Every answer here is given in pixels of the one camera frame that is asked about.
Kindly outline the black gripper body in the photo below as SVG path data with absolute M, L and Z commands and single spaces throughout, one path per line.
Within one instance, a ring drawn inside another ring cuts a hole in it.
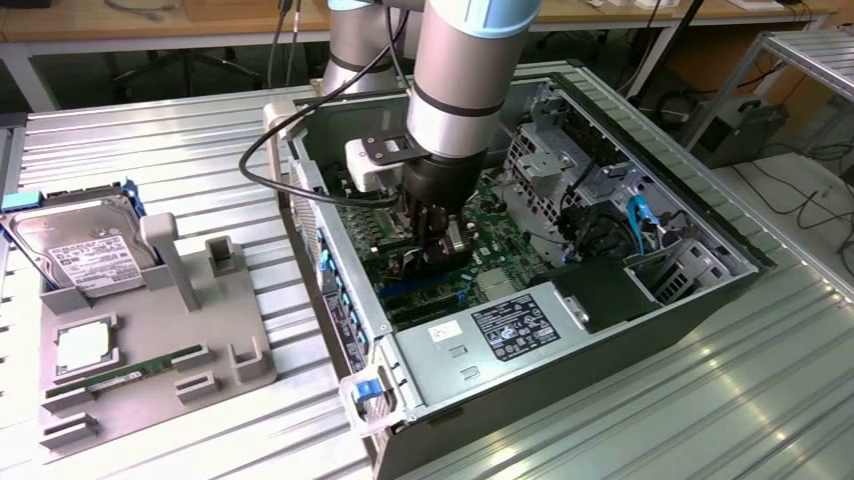
M 459 214 L 475 192 L 487 151 L 461 158 L 430 154 L 403 166 L 404 205 L 410 213 L 422 206 Z

